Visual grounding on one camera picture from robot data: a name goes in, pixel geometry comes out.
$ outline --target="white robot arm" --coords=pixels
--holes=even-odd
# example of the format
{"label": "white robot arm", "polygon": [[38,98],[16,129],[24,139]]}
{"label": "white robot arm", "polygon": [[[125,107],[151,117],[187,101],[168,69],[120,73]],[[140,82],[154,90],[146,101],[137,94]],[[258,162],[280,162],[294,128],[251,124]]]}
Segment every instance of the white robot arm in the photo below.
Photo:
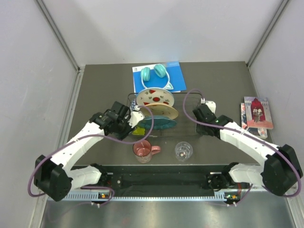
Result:
{"label": "white robot arm", "polygon": [[227,188],[235,183],[245,182],[264,186],[271,193],[283,196],[298,180],[295,172],[276,151],[289,160],[300,178],[303,176],[295,151],[289,145],[279,147],[265,142],[242,129],[230,118],[224,115],[217,118],[208,104],[202,104],[194,109],[193,113],[199,122],[209,125],[198,125],[200,134],[216,136],[236,146],[259,163],[259,165],[231,163],[221,174],[208,176],[211,188]]}
{"label": "white robot arm", "polygon": [[[84,128],[69,141],[75,141],[75,143],[54,154],[40,167],[35,174],[34,184],[55,201],[63,199],[70,190],[89,184],[97,184],[104,173],[101,166],[93,164],[82,169],[71,169],[103,137],[78,139],[86,135],[113,133],[117,139],[122,140],[143,119],[144,115],[138,107],[134,111],[130,111],[129,107],[118,102],[115,102],[112,108],[104,114],[96,113]],[[41,155],[36,160],[36,165],[44,158],[45,156]]]}
{"label": "white robot arm", "polygon": [[[234,162],[225,167],[221,174],[207,176],[209,187],[212,189],[229,188],[236,183],[246,182],[265,186],[278,196],[285,194],[297,182],[295,173],[277,156],[274,150],[252,139],[256,138],[255,136],[251,135],[251,138],[246,137],[243,134],[244,130],[230,118],[226,116],[217,118],[214,115],[215,108],[214,102],[206,102],[195,108],[193,113],[200,122],[224,126],[242,133],[239,134],[226,129],[202,125],[198,125],[198,133],[216,136],[220,140],[236,146],[255,159],[259,165],[244,165]],[[34,184],[55,201],[63,199],[70,190],[89,184],[97,184],[102,175],[106,174],[102,166],[92,164],[82,169],[71,170],[74,164],[95,143],[103,139],[100,135],[113,133],[117,139],[122,140],[135,129],[135,126],[142,119],[144,119],[144,116],[139,112],[138,108],[131,112],[127,106],[118,102],[115,102],[113,107],[104,114],[97,113],[93,115],[85,127],[70,140],[75,141],[74,144],[54,154],[50,160],[47,160],[38,169],[34,177]],[[79,138],[92,134],[99,136],[87,137],[78,141]],[[303,176],[293,148],[288,145],[278,147],[277,145],[263,142],[283,153],[296,168],[299,176]],[[41,155],[36,160],[36,165],[44,158],[45,156]]]}

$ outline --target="picture book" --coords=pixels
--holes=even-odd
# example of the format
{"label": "picture book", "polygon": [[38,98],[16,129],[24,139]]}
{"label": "picture book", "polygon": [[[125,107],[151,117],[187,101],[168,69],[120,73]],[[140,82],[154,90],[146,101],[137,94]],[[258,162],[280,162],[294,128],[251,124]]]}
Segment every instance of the picture book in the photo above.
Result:
{"label": "picture book", "polygon": [[249,96],[244,100],[248,127],[273,129],[268,100]]}
{"label": "picture book", "polygon": [[242,128],[247,130],[249,133],[251,133],[254,136],[259,137],[261,139],[267,138],[267,129],[266,128],[254,128],[254,127],[248,128],[244,103],[241,103],[241,122],[242,122]]}

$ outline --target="plate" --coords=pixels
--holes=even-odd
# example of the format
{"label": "plate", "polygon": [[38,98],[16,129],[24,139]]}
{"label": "plate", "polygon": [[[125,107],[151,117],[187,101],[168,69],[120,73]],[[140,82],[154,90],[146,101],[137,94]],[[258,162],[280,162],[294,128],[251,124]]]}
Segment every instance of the plate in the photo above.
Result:
{"label": "plate", "polygon": [[[151,104],[147,104],[145,105],[147,108],[150,108],[153,116],[166,116],[169,119],[174,120],[176,117],[178,117],[179,112],[167,105],[167,104],[162,104],[162,103],[151,103]],[[150,116],[150,113],[148,112],[147,109],[145,108],[141,108],[140,111],[142,112],[142,114],[144,114],[144,116]]]}
{"label": "plate", "polygon": [[172,93],[161,88],[147,88],[142,90],[136,97],[137,105],[148,105],[151,103],[162,103],[169,106],[174,105]]}
{"label": "plate", "polygon": [[[150,129],[152,124],[151,116],[144,118],[142,121],[138,123],[137,126],[142,127],[144,129]],[[154,116],[154,130],[164,130],[168,128],[172,128],[177,124],[175,120],[171,120],[166,116]]]}

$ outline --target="table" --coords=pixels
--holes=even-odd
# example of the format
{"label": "table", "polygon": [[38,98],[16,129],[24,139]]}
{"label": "table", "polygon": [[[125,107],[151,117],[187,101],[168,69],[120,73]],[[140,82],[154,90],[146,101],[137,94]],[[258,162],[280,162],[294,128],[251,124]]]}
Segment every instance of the table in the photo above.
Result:
{"label": "table", "polygon": [[[125,104],[128,94],[133,92],[132,67],[138,65],[86,66],[69,138],[78,133],[93,114],[105,111],[114,101]],[[256,96],[244,62],[181,63],[180,66],[188,89],[198,87],[207,100],[216,102],[217,116],[224,114],[237,123],[240,122],[240,103],[243,97]],[[175,158],[174,147],[184,140],[192,145],[194,153],[189,160],[182,163]],[[160,145],[162,152],[145,164],[146,168],[152,168],[149,167],[151,164],[256,163],[239,149],[215,137],[162,137],[150,138],[149,141]],[[136,165],[138,161],[134,158],[132,146],[102,140],[77,164],[91,163]],[[50,223],[47,213],[44,213],[41,227],[295,227],[287,200],[259,191],[252,191],[236,208],[199,201],[113,201],[100,209],[89,204],[82,205],[60,219],[64,211],[77,203],[48,201],[47,209],[50,210],[52,219],[59,220],[55,224]]]}
{"label": "table", "polygon": [[[77,134],[93,114],[104,112],[114,101],[126,104],[127,96],[133,92],[132,67],[140,65],[145,64],[86,66],[69,138]],[[217,116],[224,114],[240,122],[240,103],[244,96],[256,96],[245,62],[181,63],[180,66],[188,90],[201,89],[207,100],[216,102]],[[149,141],[162,148],[149,164],[181,164],[174,155],[175,145],[181,141],[187,141],[193,147],[192,157],[183,164],[256,163],[239,149],[215,137],[162,137]],[[138,164],[138,161],[131,145],[105,139],[94,145],[77,164],[91,163],[126,165]]]}

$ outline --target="clear glass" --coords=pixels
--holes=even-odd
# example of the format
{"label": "clear glass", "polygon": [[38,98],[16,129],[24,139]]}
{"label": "clear glass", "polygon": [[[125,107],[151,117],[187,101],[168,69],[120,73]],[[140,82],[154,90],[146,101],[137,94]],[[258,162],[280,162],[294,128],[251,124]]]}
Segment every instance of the clear glass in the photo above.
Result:
{"label": "clear glass", "polygon": [[187,142],[179,142],[175,146],[175,156],[179,161],[186,161],[193,154],[192,146]]}

